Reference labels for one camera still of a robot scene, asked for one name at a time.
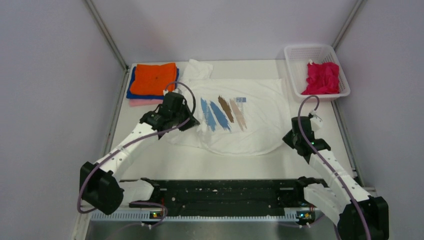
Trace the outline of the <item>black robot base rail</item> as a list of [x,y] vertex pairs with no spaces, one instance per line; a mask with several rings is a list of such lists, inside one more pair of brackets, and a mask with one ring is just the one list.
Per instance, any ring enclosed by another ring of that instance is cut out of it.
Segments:
[[282,217],[289,209],[316,210],[301,200],[295,179],[148,180],[148,201],[162,204],[169,217]]

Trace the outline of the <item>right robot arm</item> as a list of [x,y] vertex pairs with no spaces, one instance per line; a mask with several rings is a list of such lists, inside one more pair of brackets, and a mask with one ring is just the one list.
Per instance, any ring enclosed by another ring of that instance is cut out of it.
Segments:
[[330,145],[315,137],[312,124],[321,121],[312,114],[293,117],[291,130],[282,139],[319,174],[319,178],[297,179],[294,202],[317,207],[332,221],[341,240],[389,239],[388,203],[357,183],[340,165]]

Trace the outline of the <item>white printed t shirt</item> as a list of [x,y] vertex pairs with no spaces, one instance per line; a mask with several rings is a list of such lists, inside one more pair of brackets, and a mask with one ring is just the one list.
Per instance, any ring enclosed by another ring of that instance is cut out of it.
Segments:
[[188,61],[177,92],[199,125],[165,136],[173,145],[195,147],[227,156],[258,156],[282,145],[291,128],[284,78],[213,78],[214,67]]

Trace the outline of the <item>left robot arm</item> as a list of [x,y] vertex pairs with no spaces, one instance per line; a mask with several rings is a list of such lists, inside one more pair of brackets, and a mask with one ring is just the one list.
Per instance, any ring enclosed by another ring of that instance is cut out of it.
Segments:
[[195,97],[190,107],[182,94],[168,92],[163,102],[155,110],[146,112],[115,148],[94,163],[84,163],[79,173],[77,211],[89,213],[82,210],[82,201],[86,201],[94,210],[106,215],[114,213],[124,199],[125,191],[119,182],[136,157],[166,133],[198,126],[200,122],[194,116],[196,108]]

